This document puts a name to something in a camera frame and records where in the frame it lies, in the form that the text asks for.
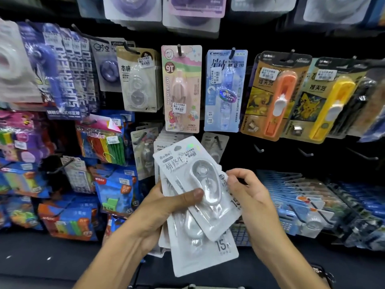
person's right hand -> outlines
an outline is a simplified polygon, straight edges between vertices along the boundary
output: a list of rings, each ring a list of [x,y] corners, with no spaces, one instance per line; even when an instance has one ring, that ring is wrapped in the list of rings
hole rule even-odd
[[[242,218],[258,257],[274,252],[289,240],[283,230],[269,191],[251,170],[235,168],[226,172],[231,194],[242,206]],[[238,181],[242,178],[247,185]]]

pikachu package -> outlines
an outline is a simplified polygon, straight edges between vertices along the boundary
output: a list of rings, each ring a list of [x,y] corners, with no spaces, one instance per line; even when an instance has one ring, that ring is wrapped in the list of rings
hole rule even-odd
[[[368,69],[355,59],[319,58],[281,137],[321,144]]]
[[[241,126],[243,134],[271,141],[280,138],[311,61],[310,55],[294,51],[261,54]]]

purple correction tape package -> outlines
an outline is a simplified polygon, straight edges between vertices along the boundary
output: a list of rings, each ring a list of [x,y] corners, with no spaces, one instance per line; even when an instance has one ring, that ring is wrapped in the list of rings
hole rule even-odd
[[[167,30],[181,35],[218,38],[220,18],[173,15],[169,11],[169,0],[163,0],[163,25]]]
[[[162,21],[162,0],[103,0],[107,19]]]
[[[119,76],[118,58],[116,47],[123,45],[124,38],[121,37],[100,37],[106,43],[90,40],[94,54],[97,75],[101,91],[122,92],[122,85]],[[129,47],[135,47],[134,42],[127,42]]]
[[[223,18],[226,0],[168,0],[173,15]]]

fingernail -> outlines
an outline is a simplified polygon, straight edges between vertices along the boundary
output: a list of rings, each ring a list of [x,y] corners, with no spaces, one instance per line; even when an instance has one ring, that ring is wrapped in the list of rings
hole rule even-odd
[[[203,189],[201,189],[201,188],[194,189],[194,198],[195,199],[202,199],[203,194],[204,194]]]
[[[235,175],[229,175],[227,179],[227,184],[234,184],[238,181],[238,179],[235,177]]]

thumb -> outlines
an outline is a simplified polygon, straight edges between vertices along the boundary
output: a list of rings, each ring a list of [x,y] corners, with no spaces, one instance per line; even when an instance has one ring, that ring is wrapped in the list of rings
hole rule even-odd
[[[161,199],[160,205],[167,213],[172,213],[178,210],[185,210],[190,206],[194,206],[202,201],[203,189],[196,188],[187,193],[179,194],[177,196],[167,196]]]
[[[241,184],[235,175],[229,175],[227,179],[227,186],[229,192],[238,200],[241,206],[247,206],[250,203],[251,197],[249,196],[248,187]]]

